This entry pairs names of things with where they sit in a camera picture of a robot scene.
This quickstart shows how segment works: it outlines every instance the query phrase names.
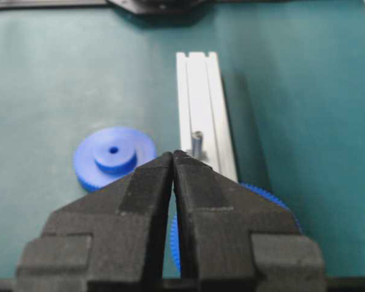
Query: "silver metal bar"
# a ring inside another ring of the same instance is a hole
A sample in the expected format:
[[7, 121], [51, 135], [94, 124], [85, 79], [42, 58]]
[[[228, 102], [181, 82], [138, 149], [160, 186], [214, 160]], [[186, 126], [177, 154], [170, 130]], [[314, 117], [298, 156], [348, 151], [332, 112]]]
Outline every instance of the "silver metal bar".
[[237, 181], [217, 54], [177, 53], [177, 84], [181, 149], [196, 155], [192, 134], [201, 132], [201, 160]]

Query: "blue pulley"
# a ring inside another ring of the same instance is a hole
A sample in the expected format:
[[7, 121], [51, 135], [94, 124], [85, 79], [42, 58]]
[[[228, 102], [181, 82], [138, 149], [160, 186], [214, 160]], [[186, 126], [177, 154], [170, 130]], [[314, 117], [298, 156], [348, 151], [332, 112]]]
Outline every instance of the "blue pulley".
[[156, 147], [149, 136], [112, 127], [88, 136], [75, 151], [73, 165], [84, 189], [94, 192], [155, 157]]

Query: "blue plastic gear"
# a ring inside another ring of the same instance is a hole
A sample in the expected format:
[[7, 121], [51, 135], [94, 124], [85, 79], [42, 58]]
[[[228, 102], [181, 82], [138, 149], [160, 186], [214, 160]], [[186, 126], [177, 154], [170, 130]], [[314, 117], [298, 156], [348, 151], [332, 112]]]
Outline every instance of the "blue plastic gear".
[[131, 128], [97, 131], [78, 146], [73, 166], [80, 184], [89, 192], [105, 187], [156, 157], [156, 147], [146, 134]]
[[[272, 195], [268, 191], [263, 190], [260, 187], [253, 186], [252, 184], [245, 184], [245, 183], [241, 182], [241, 185], [243, 187], [247, 188], [248, 190], [252, 191], [253, 193], [256, 193], [256, 194], [262, 196], [263, 198], [290, 211], [290, 208], [288, 208], [287, 205], [283, 201], [281, 201], [280, 199], [278, 199], [278, 197]], [[301, 231], [300, 224], [296, 217], [295, 217], [295, 220]], [[180, 272], [181, 267], [180, 267], [180, 250], [179, 250], [179, 240], [178, 240], [177, 214], [175, 214], [175, 216], [173, 217], [172, 225], [170, 227], [169, 243], [170, 243], [170, 252], [172, 254], [172, 259], [177, 267], [177, 270]]]

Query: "gear teeth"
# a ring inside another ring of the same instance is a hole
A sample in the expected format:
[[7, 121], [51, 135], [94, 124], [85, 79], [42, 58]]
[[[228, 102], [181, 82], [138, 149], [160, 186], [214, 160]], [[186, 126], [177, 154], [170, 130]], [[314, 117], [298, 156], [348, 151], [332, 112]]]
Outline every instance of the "gear teeth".
[[[72, 165], [73, 165], [73, 168], [75, 169], [74, 167], [74, 159], [75, 159], [75, 155], [73, 155], [73, 158], [72, 158]], [[87, 190], [88, 192], [95, 192], [96, 190], [100, 190], [103, 186], [96, 186], [94, 184], [91, 184], [89, 182], [86, 182], [86, 180], [79, 174], [75, 171], [75, 175], [77, 176], [77, 179], [78, 181], [80, 182], [81, 186]]]
[[[253, 193], [260, 195], [262, 198], [265, 198], [269, 201], [271, 201], [274, 204], [279, 205], [280, 207], [290, 211], [293, 214], [294, 219], [296, 220], [296, 224], [300, 229], [300, 232], [302, 233], [302, 229], [300, 227], [299, 221], [297, 220], [294, 213], [288, 208], [288, 206], [280, 200], [278, 197], [272, 195], [268, 191], [261, 189], [260, 187], [253, 186], [252, 184], [245, 184], [241, 182], [241, 185], [248, 190], [252, 191]], [[177, 214], [173, 217], [172, 225], [170, 227], [170, 233], [169, 233], [169, 242], [170, 242], [170, 252], [172, 254], [173, 262], [175, 263], [177, 270], [180, 272], [180, 252], [179, 252], [179, 243], [178, 243], [178, 222], [177, 222]]]

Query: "teal mat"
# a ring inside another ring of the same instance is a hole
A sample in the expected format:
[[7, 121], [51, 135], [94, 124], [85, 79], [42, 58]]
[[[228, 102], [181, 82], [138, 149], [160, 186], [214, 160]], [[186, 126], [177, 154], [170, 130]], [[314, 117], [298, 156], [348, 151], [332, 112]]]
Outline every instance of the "teal mat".
[[0, 277], [49, 212], [84, 194], [71, 159], [89, 133], [129, 126], [159, 153], [178, 148], [175, 52], [196, 50], [219, 54], [240, 180], [295, 211], [329, 275], [365, 276], [365, 6], [321, 0], [162, 20], [0, 12]]

